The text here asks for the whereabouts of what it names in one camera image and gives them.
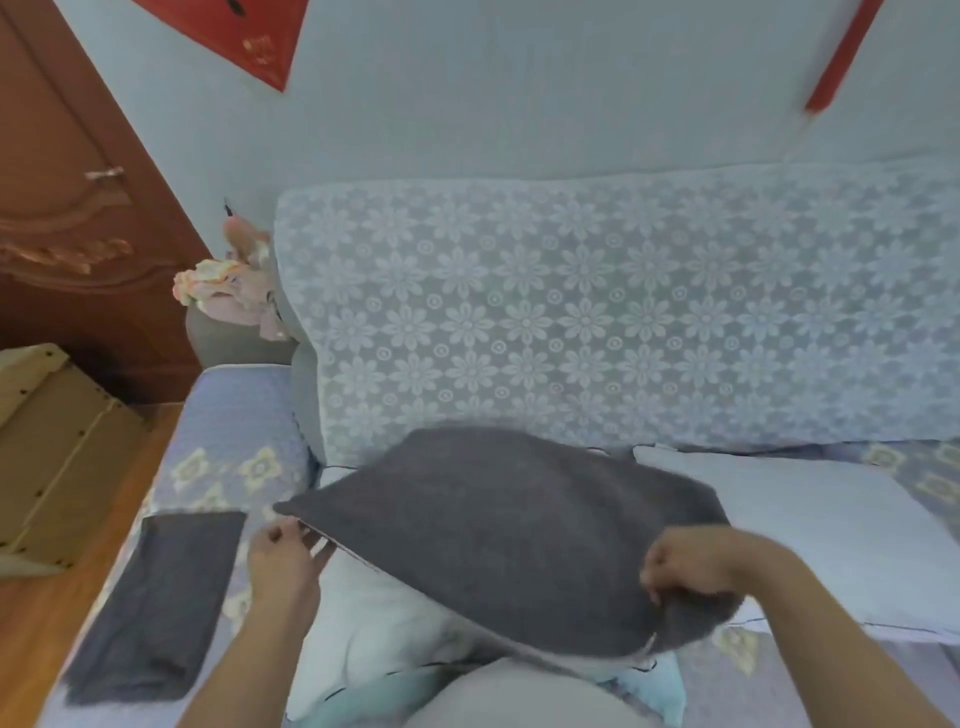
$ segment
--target gray towel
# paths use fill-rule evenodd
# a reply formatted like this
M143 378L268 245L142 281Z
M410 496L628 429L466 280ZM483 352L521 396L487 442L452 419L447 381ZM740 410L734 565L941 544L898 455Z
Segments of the gray towel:
M739 603L679 594L659 607L638 582L667 525L728 522L709 486L510 429L417 430L274 508L495 635L549 654L674 649Z
M140 540L66 671L67 702L179 700L204 664L247 514L144 519Z

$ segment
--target light blue cloth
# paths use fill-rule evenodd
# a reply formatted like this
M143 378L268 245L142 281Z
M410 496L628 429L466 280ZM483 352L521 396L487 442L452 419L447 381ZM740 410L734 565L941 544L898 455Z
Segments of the light blue cloth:
M294 728L345 728L358 721L402 721L429 703L451 682L476 665L431 665L395 672L358 688L334 693L314 706ZM673 653L657 657L656 666L641 672L619 670L596 679L629 702L657 713L670 728L681 728L686 690Z
M613 677L613 690L629 695L663 718L670 728L681 728L686 710L686 688L673 652L658 655L656 666L645 672L621 670Z

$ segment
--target white lace cloth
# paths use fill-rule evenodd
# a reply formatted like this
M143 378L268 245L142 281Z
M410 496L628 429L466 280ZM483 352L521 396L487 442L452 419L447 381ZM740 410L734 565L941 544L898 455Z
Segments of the white lace cloth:
M580 445L960 434L960 165L365 182L279 202L331 463L439 420Z

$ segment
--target wooden floor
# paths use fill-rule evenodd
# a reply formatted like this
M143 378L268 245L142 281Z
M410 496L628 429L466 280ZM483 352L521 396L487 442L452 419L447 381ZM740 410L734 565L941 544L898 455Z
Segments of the wooden floor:
M34 579L0 580L0 726L36 723L90 605L127 538L173 435L181 405L163 404L153 429L117 490L110 513L70 571Z

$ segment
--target carved wood panel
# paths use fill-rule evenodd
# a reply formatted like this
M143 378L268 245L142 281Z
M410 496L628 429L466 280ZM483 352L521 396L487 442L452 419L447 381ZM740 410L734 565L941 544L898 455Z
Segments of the carved wood panel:
M205 250L53 0L0 2L0 100L0 349L54 342L118 397L182 400L171 286Z

